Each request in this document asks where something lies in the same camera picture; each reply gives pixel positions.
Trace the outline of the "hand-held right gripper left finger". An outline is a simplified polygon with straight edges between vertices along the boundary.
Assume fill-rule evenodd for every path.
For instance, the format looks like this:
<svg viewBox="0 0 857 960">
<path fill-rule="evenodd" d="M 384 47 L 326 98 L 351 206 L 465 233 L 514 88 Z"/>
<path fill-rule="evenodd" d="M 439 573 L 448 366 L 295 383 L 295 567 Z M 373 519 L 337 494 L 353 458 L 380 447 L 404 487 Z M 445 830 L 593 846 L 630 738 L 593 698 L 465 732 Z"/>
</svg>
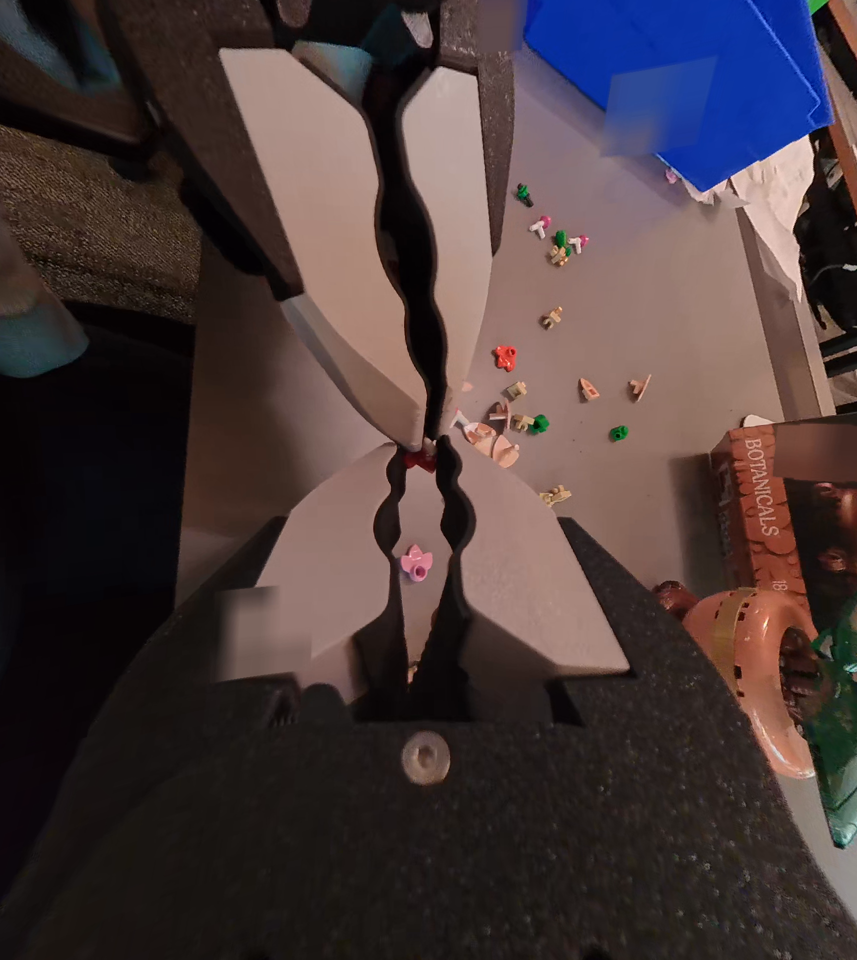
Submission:
<svg viewBox="0 0 857 960">
<path fill-rule="evenodd" d="M 389 600 L 375 520 L 397 452 L 384 443 L 315 487 L 283 524 L 255 585 L 222 594 L 219 681 L 287 675 L 301 688 L 330 685 L 346 702 L 366 693 L 353 638 Z"/>
</svg>

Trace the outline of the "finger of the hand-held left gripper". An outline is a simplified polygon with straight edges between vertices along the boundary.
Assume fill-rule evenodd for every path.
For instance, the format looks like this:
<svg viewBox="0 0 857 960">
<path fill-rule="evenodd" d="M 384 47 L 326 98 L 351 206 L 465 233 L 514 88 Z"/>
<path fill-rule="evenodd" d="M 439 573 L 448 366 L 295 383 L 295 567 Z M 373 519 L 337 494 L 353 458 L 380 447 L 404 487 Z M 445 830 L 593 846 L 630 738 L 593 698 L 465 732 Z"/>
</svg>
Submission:
<svg viewBox="0 0 857 960">
<path fill-rule="evenodd" d="M 378 245 L 383 190 L 367 120 L 287 51 L 219 59 L 301 278 L 301 293 L 279 304 L 284 318 L 369 424 L 419 450 L 427 387 Z"/>
<path fill-rule="evenodd" d="M 433 386 L 430 437 L 447 431 L 480 337 L 493 264 L 479 82 L 427 70 L 398 114 L 402 167 L 427 226 L 430 316 L 443 359 Z"/>
</svg>

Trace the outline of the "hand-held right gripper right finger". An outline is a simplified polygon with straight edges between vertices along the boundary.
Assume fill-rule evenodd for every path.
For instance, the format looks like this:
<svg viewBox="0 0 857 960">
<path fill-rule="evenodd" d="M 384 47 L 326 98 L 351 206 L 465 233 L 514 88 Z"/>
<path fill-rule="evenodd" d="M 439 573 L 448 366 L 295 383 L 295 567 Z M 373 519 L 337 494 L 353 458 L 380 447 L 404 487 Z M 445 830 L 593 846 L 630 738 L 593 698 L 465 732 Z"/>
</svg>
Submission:
<svg viewBox="0 0 857 960">
<path fill-rule="evenodd" d="M 419 714 L 550 714 L 566 681 L 630 662 L 559 518 L 512 471 L 437 446 L 451 548 L 417 668 Z"/>
</svg>

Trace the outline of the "small toy bricks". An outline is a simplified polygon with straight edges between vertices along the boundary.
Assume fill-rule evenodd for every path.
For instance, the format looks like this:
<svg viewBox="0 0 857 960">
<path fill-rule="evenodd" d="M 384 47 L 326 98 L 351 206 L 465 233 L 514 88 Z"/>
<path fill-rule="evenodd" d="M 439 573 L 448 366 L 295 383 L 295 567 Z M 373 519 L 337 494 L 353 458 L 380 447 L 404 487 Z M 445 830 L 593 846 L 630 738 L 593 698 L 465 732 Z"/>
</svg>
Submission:
<svg viewBox="0 0 857 960">
<path fill-rule="evenodd" d="M 517 184 L 515 197 L 528 209 L 533 208 L 534 201 L 531 196 L 531 189 L 527 184 Z M 555 267 L 561 267 L 568 262 L 573 251 L 579 256 L 581 255 L 587 237 L 582 234 L 570 235 L 564 229 L 552 233 L 552 222 L 550 215 L 542 214 L 535 222 L 531 223 L 528 231 L 531 234 L 536 234 L 540 241 L 546 239 L 547 233 L 551 234 L 552 247 L 547 261 Z M 560 323 L 562 313 L 563 308 L 561 306 L 556 306 L 550 310 L 540 318 L 541 328 L 543 330 L 553 330 Z M 507 374 L 515 372 L 518 349 L 514 345 L 499 344 L 493 348 L 492 355 L 497 369 L 503 370 Z M 632 402 L 638 402 L 645 396 L 650 383 L 651 374 L 645 378 L 635 378 L 628 381 L 627 388 Z M 578 380 L 577 389 L 585 402 L 593 402 L 601 397 L 595 386 L 585 378 Z M 511 412 L 511 402 L 527 395 L 527 385 L 523 381 L 515 381 L 505 388 L 503 399 L 494 403 L 492 409 L 486 414 L 484 421 L 470 421 L 459 410 L 456 410 L 450 426 L 457 426 L 466 442 L 474 450 L 479 451 L 496 466 L 507 470 L 514 466 L 520 453 L 518 443 L 507 434 L 511 434 L 514 430 L 518 434 L 541 436 L 550 427 L 550 422 L 543 414 L 529 416 Z M 612 442 L 618 442 L 627 438 L 627 434 L 627 426 L 615 426 L 610 430 L 609 439 Z M 564 502 L 571 496 L 571 491 L 564 485 L 553 486 L 539 494 L 542 503 L 549 508 L 555 507 L 556 504 Z"/>
</svg>

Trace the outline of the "grey desk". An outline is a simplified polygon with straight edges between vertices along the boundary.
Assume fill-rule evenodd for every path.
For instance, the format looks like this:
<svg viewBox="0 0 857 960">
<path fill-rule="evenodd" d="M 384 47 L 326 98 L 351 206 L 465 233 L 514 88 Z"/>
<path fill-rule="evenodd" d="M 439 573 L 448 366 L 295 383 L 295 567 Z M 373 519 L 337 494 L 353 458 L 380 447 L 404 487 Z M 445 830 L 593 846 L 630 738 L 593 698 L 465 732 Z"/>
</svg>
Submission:
<svg viewBox="0 0 857 960">
<path fill-rule="evenodd" d="M 525 356 L 550 401 L 547 446 L 522 456 L 529 484 L 574 480 L 572 515 L 646 585 L 723 585 L 707 452 L 742 414 L 788 403 L 799 336 L 771 360 L 777 307 L 747 254 L 745 219 L 664 183 L 662 165 L 602 156 L 603 114 L 534 54 L 517 54 L 511 172 L 587 226 L 587 254 L 555 279 L 509 202 L 482 332 Z M 182 539 L 183 601 L 269 519 L 374 447 L 267 282 L 202 240 Z"/>
</svg>

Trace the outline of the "blue plastic bin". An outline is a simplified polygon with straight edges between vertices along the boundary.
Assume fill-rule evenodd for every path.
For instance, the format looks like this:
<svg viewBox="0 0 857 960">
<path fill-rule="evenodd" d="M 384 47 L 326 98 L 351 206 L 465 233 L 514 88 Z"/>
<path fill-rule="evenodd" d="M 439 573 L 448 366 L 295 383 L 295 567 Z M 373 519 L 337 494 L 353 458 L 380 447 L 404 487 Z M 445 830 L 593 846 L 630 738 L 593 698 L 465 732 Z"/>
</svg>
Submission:
<svg viewBox="0 0 857 960">
<path fill-rule="evenodd" d="M 808 2 L 529 2 L 523 36 L 700 191 L 835 120 Z"/>
</svg>

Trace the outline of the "toy brick orchid model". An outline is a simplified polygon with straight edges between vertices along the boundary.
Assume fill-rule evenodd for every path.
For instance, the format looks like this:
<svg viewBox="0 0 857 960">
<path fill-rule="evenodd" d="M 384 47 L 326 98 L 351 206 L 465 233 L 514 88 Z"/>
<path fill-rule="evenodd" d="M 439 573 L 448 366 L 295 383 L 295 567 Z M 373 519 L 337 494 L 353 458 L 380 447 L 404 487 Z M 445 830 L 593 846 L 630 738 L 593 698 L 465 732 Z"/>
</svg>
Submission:
<svg viewBox="0 0 857 960">
<path fill-rule="evenodd" d="M 857 590 L 821 631 L 781 591 L 698 600 L 667 581 L 655 595 L 713 664 L 773 771 L 816 781 L 832 844 L 847 848 L 857 836 Z"/>
</svg>

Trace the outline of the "dark orchid set box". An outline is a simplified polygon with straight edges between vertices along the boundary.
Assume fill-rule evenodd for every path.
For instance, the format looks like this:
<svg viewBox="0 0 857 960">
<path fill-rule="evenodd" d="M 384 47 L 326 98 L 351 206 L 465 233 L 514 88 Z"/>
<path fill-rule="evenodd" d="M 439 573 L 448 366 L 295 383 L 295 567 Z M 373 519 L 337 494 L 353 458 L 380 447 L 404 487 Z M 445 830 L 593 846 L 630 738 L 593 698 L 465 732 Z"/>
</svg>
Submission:
<svg viewBox="0 0 857 960">
<path fill-rule="evenodd" d="M 788 594 L 826 627 L 857 591 L 857 412 L 734 428 L 710 468 L 729 585 Z"/>
</svg>

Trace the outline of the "crumpled white paper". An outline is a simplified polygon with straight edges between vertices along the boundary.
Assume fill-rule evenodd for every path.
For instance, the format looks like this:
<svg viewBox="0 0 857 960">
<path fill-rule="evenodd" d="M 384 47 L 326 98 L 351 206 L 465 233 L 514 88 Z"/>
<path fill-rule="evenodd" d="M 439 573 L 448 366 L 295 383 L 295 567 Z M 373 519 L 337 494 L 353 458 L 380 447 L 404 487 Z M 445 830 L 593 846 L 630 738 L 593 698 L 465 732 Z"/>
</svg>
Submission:
<svg viewBox="0 0 857 960">
<path fill-rule="evenodd" d="M 805 292 L 795 224 L 814 178 L 815 154 L 805 136 L 707 191 L 686 179 L 682 183 L 699 203 L 742 211 L 758 242 L 764 270 L 799 304 Z"/>
</svg>

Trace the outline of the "black bag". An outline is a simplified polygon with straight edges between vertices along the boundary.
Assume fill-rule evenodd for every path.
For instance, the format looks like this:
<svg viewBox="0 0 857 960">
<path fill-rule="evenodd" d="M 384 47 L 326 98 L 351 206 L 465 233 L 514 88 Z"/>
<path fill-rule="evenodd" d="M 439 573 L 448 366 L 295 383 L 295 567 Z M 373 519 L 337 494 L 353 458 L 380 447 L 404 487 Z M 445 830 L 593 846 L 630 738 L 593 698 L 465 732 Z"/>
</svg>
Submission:
<svg viewBox="0 0 857 960">
<path fill-rule="evenodd" d="M 844 331 L 857 330 L 857 213 L 837 166 L 826 171 L 817 155 L 813 170 L 793 229 L 804 292 L 822 327 L 830 318 Z"/>
</svg>

